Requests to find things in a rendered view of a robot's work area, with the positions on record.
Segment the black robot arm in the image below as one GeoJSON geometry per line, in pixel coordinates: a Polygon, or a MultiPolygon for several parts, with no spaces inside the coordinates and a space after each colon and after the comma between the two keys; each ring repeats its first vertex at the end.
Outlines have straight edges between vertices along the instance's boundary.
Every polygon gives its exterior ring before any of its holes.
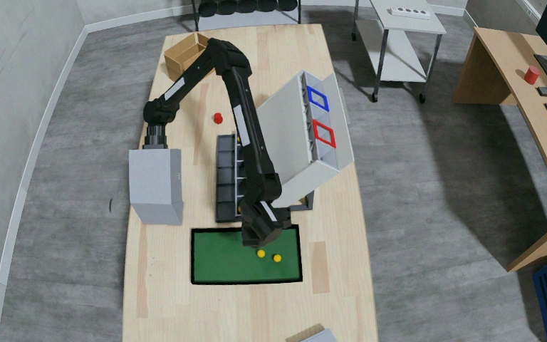
{"type": "Polygon", "coordinates": [[[251,94],[248,79],[252,75],[251,66],[244,53],[230,41],[210,38],[207,43],[202,54],[165,93],[145,104],[143,118],[148,123],[148,136],[142,149],[168,147],[165,126],[174,121],[181,100],[215,68],[227,89],[244,157],[248,191],[239,205],[241,216],[245,222],[252,223],[254,234],[268,244],[283,228],[291,227],[291,208],[271,205],[281,196],[282,186],[267,152],[251,94]]]}

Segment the brown cardboard box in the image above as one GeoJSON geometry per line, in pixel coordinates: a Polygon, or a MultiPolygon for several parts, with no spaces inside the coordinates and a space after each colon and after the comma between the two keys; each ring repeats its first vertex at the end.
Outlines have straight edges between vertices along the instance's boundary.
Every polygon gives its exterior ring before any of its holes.
{"type": "Polygon", "coordinates": [[[207,47],[210,38],[198,32],[197,38],[199,43],[196,43],[192,33],[165,51],[165,63],[170,80],[175,82],[207,47]]]}

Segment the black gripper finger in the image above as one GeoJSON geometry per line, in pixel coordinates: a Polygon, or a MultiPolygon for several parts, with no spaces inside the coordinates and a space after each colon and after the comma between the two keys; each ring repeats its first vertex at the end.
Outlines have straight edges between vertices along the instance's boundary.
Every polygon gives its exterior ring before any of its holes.
{"type": "Polygon", "coordinates": [[[259,249],[260,247],[265,247],[266,244],[264,244],[262,241],[259,241],[259,245],[258,246],[243,246],[243,247],[251,247],[253,249],[259,249]]]}

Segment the red plug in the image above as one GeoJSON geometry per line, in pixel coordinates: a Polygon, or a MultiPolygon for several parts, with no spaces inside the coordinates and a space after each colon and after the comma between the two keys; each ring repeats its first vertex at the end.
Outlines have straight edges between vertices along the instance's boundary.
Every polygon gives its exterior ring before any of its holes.
{"type": "Polygon", "coordinates": [[[221,113],[215,113],[214,114],[214,122],[216,124],[221,124],[223,121],[223,117],[222,117],[222,114],[221,113]]]}

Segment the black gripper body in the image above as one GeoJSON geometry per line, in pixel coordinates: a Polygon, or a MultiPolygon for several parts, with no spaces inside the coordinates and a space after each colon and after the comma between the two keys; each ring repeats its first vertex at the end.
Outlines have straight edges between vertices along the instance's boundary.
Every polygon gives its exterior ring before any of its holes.
{"type": "Polygon", "coordinates": [[[254,234],[251,224],[245,222],[243,219],[241,223],[241,236],[243,246],[258,246],[259,241],[261,241],[257,234],[254,234]]]}

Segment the blue square band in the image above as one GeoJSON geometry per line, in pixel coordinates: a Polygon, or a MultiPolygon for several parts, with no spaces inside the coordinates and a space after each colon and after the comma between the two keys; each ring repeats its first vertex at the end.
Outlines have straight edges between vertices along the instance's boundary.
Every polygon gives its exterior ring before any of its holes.
{"type": "Polygon", "coordinates": [[[307,85],[307,91],[308,91],[308,99],[310,102],[314,103],[315,105],[319,106],[320,108],[326,110],[329,112],[329,108],[328,108],[328,101],[327,101],[327,98],[325,95],[323,95],[322,93],[319,93],[318,91],[316,91],[315,89],[311,88],[310,86],[307,85]],[[323,99],[324,99],[324,103],[325,103],[325,107],[323,107],[322,105],[318,104],[317,102],[313,101],[312,100],[312,95],[311,95],[311,90],[321,96],[323,96],[323,99]]]}

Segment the red square frame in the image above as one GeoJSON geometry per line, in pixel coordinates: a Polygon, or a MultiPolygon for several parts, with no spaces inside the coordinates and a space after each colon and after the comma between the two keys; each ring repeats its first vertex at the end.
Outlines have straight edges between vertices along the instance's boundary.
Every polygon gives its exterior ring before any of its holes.
{"type": "Polygon", "coordinates": [[[312,119],[312,121],[313,121],[313,131],[314,131],[315,138],[317,138],[318,140],[320,140],[320,141],[322,141],[322,142],[324,142],[324,143],[326,143],[326,144],[328,144],[328,145],[330,145],[330,146],[336,148],[333,130],[330,129],[329,127],[323,125],[322,123],[319,123],[318,121],[316,121],[316,120],[314,120],[314,119],[312,119]],[[316,124],[318,124],[318,125],[320,125],[321,127],[323,127],[323,128],[325,128],[325,129],[327,129],[327,130],[330,131],[330,136],[331,136],[331,141],[332,141],[332,143],[330,143],[330,142],[324,140],[323,138],[318,137],[318,130],[317,130],[317,125],[316,125],[316,124]]]}

